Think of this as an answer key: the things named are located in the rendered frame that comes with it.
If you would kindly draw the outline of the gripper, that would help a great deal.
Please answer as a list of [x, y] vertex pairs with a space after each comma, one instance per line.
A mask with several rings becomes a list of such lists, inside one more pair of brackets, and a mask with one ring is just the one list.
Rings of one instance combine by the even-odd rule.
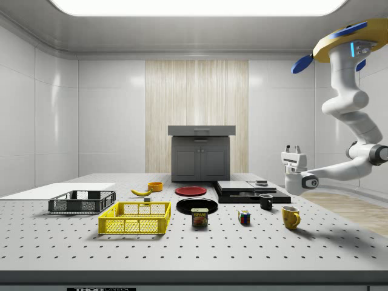
[[281, 153], [281, 160], [284, 165], [306, 166], [306, 155], [301, 153], [298, 145], [295, 146], [295, 152], [291, 152], [290, 145], [286, 145], [285, 151]]

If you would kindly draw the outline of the yellow mug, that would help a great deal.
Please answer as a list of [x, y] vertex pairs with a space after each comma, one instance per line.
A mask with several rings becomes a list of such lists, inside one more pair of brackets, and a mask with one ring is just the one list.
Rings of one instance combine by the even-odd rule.
[[299, 209], [292, 206], [283, 206], [281, 211], [285, 227], [290, 230], [296, 229], [301, 222]]

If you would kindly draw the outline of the white cabinet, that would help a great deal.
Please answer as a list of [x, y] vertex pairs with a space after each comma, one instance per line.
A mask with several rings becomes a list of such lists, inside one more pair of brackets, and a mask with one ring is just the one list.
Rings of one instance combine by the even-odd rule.
[[174, 136], [172, 181], [203, 182], [230, 179], [228, 136]]

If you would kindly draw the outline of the red plate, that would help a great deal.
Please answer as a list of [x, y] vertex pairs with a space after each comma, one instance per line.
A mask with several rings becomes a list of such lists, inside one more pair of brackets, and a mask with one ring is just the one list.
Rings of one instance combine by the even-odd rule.
[[175, 189], [180, 196], [201, 196], [207, 193], [207, 189], [200, 186], [184, 186]]

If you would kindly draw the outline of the flat-sided can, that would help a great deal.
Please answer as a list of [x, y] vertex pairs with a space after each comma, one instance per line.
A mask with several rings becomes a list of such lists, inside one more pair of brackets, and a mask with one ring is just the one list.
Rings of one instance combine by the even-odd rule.
[[208, 225], [208, 208], [192, 208], [192, 226], [207, 226]]

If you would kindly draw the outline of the white drawer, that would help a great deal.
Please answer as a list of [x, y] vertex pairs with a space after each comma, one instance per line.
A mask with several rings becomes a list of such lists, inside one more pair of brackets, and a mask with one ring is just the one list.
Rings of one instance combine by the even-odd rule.
[[231, 136], [236, 135], [235, 125], [169, 125], [170, 136]]

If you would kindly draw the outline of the black plate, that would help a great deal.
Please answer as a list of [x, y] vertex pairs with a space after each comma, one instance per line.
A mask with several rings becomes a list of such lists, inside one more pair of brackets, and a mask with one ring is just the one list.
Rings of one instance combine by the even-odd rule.
[[214, 213], [218, 209], [218, 204], [207, 198], [187, 198], [176, 203], [176, 208], [183, 214], [190, 215], [192, 208], [207, 208], [209, 214]]

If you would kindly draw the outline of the drone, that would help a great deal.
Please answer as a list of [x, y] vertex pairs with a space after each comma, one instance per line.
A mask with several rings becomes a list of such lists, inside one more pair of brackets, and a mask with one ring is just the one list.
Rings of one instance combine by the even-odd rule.
[[321, 39], [310, 55], [302, 57], [292, 66], [296, 74], [307, 68], [313, 60], [329, 62], [329, 51], [346, 43], [350, 56], [363, 58], [388, 44], [388, 19], [368, 19], [343, 27]]

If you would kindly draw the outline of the yellow basket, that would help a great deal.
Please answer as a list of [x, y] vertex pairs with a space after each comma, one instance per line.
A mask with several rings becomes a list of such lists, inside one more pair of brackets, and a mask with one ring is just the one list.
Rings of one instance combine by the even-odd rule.
[[100, 234], [164, 234], [170, 202], [117, 202], [98, 217]]

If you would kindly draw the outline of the dark grey basket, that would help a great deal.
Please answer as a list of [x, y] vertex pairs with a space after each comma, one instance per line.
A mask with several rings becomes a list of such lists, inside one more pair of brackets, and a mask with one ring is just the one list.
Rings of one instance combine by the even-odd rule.
[[116, 200], [115, 191], [72, 190], [48, 201], [52, 213], [100, 213]]

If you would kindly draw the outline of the white board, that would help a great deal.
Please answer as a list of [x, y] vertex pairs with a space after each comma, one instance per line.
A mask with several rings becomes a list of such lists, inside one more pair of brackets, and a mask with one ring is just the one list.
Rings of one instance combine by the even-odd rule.
[[115, 185], [115, 183], [54, 183], [0, 197], [0, 199], [48, 200], [72, 190], [105, 190], [113, 185]]

